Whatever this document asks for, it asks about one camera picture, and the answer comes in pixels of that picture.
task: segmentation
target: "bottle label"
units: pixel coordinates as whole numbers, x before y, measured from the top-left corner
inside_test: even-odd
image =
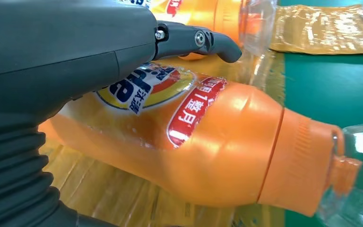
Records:
[[[122,142],[175,149],[191,137],[226,85],[222,78],[146,63],[67,103],[60,113]]]
[[[225,79],[206,78],[186,96],[167,127],[169,141],[177,148],[189,139],[218,93],[225,88]]]
[[[157,20],[165,20],[187,24],[191,10],[181,10],[181,6],[191,8],[195,0],[116,0],[130,5],[147,7]]]

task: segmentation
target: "clear plastic bottle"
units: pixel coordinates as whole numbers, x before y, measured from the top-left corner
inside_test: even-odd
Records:
[[[363,227],[363,125],[343,129],[345,153],[336,154],[335,166],[342,170],[333,175],[322,197],[318,218],[328,227]]]

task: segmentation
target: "green table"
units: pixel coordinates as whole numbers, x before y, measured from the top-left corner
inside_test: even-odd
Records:
[[[347,6],[363,0],[281,0],[280,5]],[[285,105],[340,127],[363,123],[363,54],[285,54]],[[316,218],[285,214],[286,227],[320,227]]]

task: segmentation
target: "orange bottle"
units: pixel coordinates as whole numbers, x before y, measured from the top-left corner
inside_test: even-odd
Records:
[[[142,5],[157,20],[206,27],[223,33],[241,47],[268,47],[272,34],[276,0],[117,0]],[[204,58],[189,54],[187,60]]]
[[[313,215],[357,171],[342,131],[255,87],[147,63],[40,126],[98,160],[209,206],[261,203]]]

